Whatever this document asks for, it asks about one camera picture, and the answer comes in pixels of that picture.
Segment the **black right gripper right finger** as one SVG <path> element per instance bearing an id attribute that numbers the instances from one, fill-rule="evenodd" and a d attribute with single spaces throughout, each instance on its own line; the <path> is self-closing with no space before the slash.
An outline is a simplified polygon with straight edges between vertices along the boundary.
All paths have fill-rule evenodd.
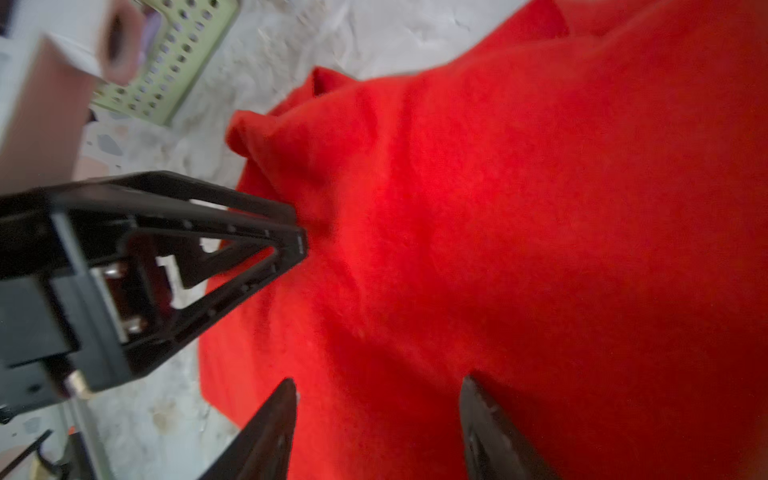
<path id="1" fill-rule="evenodd" d="M 459 414 L 468 478 L 557 479 L 559 476 L 477 380 L 462 380 Z"/>

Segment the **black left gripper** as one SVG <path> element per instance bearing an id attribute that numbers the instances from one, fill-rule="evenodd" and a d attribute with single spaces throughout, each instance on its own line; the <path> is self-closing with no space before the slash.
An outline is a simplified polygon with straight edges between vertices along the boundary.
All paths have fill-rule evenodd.
<path id="1" fill-rule="evenodd" d="M 185 287 L 221 284 L 178 309 L 157 253 Z M 292 207 L 172 172 L 4 200 L 2 415 L 65 400 L 76 373 L 94 391 L 148 375 L 307 253 Z"/>

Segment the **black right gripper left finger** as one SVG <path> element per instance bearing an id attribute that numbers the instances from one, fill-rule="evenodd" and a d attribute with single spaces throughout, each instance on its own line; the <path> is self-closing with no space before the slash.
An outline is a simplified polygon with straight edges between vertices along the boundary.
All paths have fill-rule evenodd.
<path id="1" fill-rule="evenodd" d="M 285 480 L 297 421 L 297 389 L 283 379 L 200 480 Z"/>

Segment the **red t shirt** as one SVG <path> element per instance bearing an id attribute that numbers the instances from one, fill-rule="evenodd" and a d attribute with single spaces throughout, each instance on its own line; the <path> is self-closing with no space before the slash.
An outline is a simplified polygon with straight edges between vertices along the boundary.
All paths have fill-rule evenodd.
<path id="1" fill-rule="evenodd" d="M 474 376 L 565 479 L 765 478 L 767 5 L 532 1 L 447 65 L 318 68 L 226 134 L 308 257 L 200 340 L 293 479 L 462 479 Z"/>

